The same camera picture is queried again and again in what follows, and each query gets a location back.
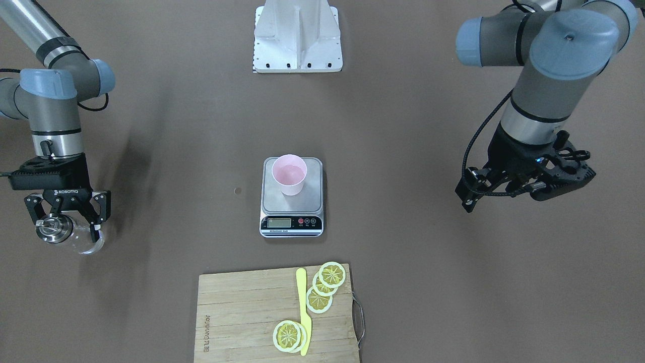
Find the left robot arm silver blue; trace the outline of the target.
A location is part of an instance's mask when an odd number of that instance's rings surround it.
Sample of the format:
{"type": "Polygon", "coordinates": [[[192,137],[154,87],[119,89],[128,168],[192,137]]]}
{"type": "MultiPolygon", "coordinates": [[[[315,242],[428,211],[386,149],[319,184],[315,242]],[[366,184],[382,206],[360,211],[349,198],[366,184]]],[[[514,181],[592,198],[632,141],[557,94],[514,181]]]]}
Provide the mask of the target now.
{"type": "Polygon", "coordinates": [[[463,23],[462,64],[521,66],[483,168],[462,166],[456,195],[467,212],[484,196],[528,193],[544,201],[583,188],[595,172],[563,125],[634,34],[643,1],[514,1],[463,23]]]}

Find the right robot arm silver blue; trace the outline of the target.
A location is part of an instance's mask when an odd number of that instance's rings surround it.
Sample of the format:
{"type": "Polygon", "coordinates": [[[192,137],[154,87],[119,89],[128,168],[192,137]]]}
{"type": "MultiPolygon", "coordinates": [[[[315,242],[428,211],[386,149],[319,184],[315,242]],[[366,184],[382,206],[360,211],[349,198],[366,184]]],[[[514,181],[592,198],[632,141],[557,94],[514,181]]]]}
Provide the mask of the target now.
{"type": "Polygon", "coordinates": [[[89,255],[102,248],[111,192],[95,191],[84,152],[79,108],[107,96],[115,76],[90,59],[36,1],[2,1],[2,20],[32,50],[42,69],[2,78],[2,116],[29,122],[35,157],[8,172],[12,189],[30,191],[25,205],[37,236],[89,255]]]}

